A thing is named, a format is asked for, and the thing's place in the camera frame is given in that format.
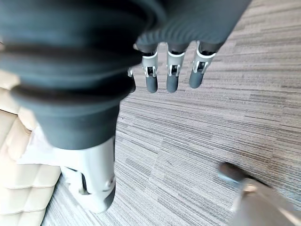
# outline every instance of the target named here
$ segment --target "robotic hand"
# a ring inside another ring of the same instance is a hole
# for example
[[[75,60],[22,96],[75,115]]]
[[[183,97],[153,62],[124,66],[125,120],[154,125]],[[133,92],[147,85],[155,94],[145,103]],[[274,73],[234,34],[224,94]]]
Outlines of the robotic hand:
[[[34,112],[81,204],[102,212],[113,202],[119,104],[135,90],[130,68],[142,59],[147,90],[156,92],[157,45],[167,42],[166,88],[175,92],[186,48],[196,40],[190,86],[199,87],[249,2],[1,1],[0,67],[19,75],[11,94]]]

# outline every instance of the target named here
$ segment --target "tufted cushion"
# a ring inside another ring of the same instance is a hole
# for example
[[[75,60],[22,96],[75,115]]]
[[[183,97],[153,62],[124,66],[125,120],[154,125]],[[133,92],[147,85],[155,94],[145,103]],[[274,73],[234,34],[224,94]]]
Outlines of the tufted cushion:
[[[9,95],[17,83],[15,75],[0,71],[0,225],[39,226],[61,171],[16,163],[36,127],[33,114]]]

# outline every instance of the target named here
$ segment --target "white paper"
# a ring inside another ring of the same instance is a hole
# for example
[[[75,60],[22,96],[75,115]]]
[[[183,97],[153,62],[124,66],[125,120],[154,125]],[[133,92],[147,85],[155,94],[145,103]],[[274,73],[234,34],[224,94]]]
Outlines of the white paper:
[[[54,148],[46,140],[40,125],[32,132],[26,151],[17,160],[17,164],[45,164],[59,166]]]

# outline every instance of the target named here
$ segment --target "beige leather couch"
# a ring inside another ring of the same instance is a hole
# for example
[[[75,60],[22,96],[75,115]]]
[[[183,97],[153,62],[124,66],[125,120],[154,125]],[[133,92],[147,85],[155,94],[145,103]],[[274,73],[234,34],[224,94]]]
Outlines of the beige leather couch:
[[[39,226],[61,171],[16,163],[36,126],[33,114],[9,95],[17,83],[15,75],[0,71],[0,226]]]

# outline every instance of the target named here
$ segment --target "carpet floor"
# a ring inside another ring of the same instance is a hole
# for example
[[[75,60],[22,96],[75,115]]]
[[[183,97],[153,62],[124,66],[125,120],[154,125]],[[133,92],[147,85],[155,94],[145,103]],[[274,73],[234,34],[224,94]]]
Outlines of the carpet floor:
[[[158,91],[121,104],[115,201],[103,214],[82,209],[62,178],[43,226],[225,226],[237,189],[217,177],[235,163],[301,210],[301,1],[253,0],[207,70],[188,80],[185,55],[176,93],[166,91],[166,46],[158,49]]]

